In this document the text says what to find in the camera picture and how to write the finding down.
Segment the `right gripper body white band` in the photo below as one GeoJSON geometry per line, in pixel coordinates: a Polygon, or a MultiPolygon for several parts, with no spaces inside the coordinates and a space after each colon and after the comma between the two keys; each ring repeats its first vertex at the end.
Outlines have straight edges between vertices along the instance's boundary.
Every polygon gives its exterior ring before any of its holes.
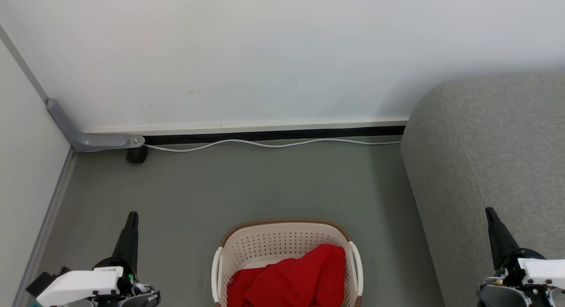
{"type": "Polygon", "coordinates": [[[530,249],[514,249],[497,258],[497,277],[515,289],[539,285],[565,290],[565,259],[545,259],[530,249]]]}

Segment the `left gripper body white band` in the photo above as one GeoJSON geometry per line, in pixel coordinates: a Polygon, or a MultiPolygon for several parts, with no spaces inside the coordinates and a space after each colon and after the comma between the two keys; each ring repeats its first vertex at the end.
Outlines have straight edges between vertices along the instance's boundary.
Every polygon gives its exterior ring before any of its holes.
{"type": "Polygon", "coordinates": [[[71,270],[58,277],[37,297],[37,303],[54,307],[88,300],[117,307],[119,301],[132,297],[136,274],[118,259],[106,258],[91,270],[71,270]]]}

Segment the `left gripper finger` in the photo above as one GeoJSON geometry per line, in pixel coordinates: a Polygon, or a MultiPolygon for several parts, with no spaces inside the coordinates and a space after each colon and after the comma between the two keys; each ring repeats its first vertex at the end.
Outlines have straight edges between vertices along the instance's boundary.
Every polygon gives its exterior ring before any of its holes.
{"type": "Polygon", "coordinates": [[[137,272],[139,254],[139,215],[131,211],[121,231],[112,258],[125,263],[131,272],[137,272]]]}

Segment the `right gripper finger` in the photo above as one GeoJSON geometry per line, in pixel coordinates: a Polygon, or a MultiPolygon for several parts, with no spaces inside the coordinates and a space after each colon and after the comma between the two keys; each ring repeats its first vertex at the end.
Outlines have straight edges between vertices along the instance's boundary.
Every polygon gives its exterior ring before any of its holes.
{"type": "Polygon", "coordinates": [[[521,248],[494,208],[487,207],[485,213],[493,267],[496,271],[508,269],[521,256],[521,248]]]}

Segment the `plain red garment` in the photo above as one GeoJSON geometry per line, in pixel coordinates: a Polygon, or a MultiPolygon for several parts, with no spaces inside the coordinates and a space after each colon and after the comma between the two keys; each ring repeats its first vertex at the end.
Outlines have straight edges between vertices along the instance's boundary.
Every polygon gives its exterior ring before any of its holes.
{"type": "Polygon", "coordinates": [[[346,266],[342,247],[322,244],[301,258],[268,265],[244,297],[252,307],[341,307],[346,266]]]}

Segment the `grey fabric sofa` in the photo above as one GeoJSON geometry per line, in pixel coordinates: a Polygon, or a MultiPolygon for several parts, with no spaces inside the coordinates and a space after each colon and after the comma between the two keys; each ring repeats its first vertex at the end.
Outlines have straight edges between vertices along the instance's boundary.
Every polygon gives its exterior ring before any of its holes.
{"type": "Polygon", "coordinates": [[[565,259],[565,70],[445,82],[401,141],[444,307],[494,273],[485,209],[517,244],[565,259]]]}

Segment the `grey floor skirting strip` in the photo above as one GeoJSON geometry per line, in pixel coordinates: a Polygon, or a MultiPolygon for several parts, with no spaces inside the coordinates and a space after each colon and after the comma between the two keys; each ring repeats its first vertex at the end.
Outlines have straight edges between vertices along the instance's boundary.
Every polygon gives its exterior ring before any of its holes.
{"type": "Polygon", "coordinates": [[[55,186],[54,193],[51,197],[50,204],[37,235],[30,259],[23,273],[18,291],[11,307],[31,307],[34,305],[35,298],[26,292],[26,287],[31,281],[36,279],[36,273],[40,270],[41,260],[42,257],[44,257],[51,232],[57,220],[59,210],[63,204],[75,165],[75,150],[71,147],[69,148],[58,182],[55,186]]]}

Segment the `black caster foot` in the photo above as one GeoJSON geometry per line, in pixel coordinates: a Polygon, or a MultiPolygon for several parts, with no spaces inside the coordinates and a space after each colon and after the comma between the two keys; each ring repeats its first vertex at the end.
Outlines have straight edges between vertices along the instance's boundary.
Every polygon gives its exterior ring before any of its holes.
{"type": "Polygon", "coordinates": [[[130,164],[143,164],[148,157],[149,148],[142,146],[139,148],[128,148],[126,152],[126,160],[130,164]]]}

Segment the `cream perforated laundry basket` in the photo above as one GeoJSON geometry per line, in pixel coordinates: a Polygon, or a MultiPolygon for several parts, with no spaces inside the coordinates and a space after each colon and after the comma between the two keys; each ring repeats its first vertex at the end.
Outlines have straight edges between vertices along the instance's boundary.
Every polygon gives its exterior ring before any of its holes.
{"type": "Polygon", "coordinates": [[[345,251],[345,293],[340,307],[362,307],[364,275],[357,246],[339,224],[312,218],[266,219],[229,230],[212,261],[214,307],[227,307],[227,285],[235,272],[265,267],[283,259],[298,259],[321,244],[342,247],[345,251]]]}

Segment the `black baseboard strip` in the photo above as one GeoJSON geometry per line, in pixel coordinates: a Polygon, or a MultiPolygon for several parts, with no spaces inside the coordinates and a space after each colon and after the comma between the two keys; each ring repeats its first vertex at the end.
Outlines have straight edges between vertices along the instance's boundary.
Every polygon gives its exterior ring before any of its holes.
{"type": "Polygon", "coordinates": [[[287,130],[287,131],[254,131],[220,134],[195,134],[195,135],[155,135],[144,136],[145,144],[150,146],[167,146],[180,144],[202,144],[219,142],[220,140],[246,140],[262,142],[272,140],[292,139],[320,139],[363,136],[400,136],[404,133],[405,126],[360,127],[344,129],[315,129],[315,130],[287,130]]]}

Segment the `grey metal partition bracket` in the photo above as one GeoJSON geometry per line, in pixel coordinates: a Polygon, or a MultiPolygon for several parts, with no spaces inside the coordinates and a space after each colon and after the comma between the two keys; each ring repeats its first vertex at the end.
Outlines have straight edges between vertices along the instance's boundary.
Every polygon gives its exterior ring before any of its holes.
{"type": "Polygon", "coordinates": [[[59,102],[49,99],[46,107],[65,138],[76,151],[129,150],[147,151],[145,138],[139,135],[93,135],[78,129],[59,102]]]}

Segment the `white wall trim strip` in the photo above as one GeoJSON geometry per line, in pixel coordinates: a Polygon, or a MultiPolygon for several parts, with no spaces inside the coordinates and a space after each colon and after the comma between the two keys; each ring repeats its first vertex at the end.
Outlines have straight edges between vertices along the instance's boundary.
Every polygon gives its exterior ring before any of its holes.
{"type": "Polygon", "coordinates": [[[299,131],[319,129],[351,129],[364,127],[405,126],[408,117],[344,119],[344,120],[306,120],[277,123],[253,124],[208,124],[208,125],[177,125],[152,127],[125,127],[85,129],[83,132],[93,135],[200,135],[224,134],[262,131],[299,131]]]}

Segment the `grey wall corner strip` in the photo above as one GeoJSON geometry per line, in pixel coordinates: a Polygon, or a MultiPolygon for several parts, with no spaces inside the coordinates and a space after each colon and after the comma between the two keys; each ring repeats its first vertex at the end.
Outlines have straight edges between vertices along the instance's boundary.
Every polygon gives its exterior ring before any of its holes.
{"type": "Polygon", "coordinates": [[[32,72],[30,66],[27,64],[26,60],[23,58],[22,54],[19,52],[18,48],[13,43],[12,39],[10,38],[10,36],[6,32],[6,30],[4,29],[2,24],[0,24],[0,40],[2,40],[2,42],[4,43],[6,48],[8,49],[8,52],[10,52],[10,54],[12,55],[12,57],[14,58],[16,63],[19,65],[20,69],[22,70],[22,72],[24,73],[24,75],[26,76],[28,81],[31,83],[32,87],[35,89],[37,94],[40,96],[41,100],[45,104],[48,104],[48,101],[50,99],[48,94],[46,93],[44,88],[41,86],[41,84],[38,81],[38,79],[36,78],[34,72],[32,72]]]}

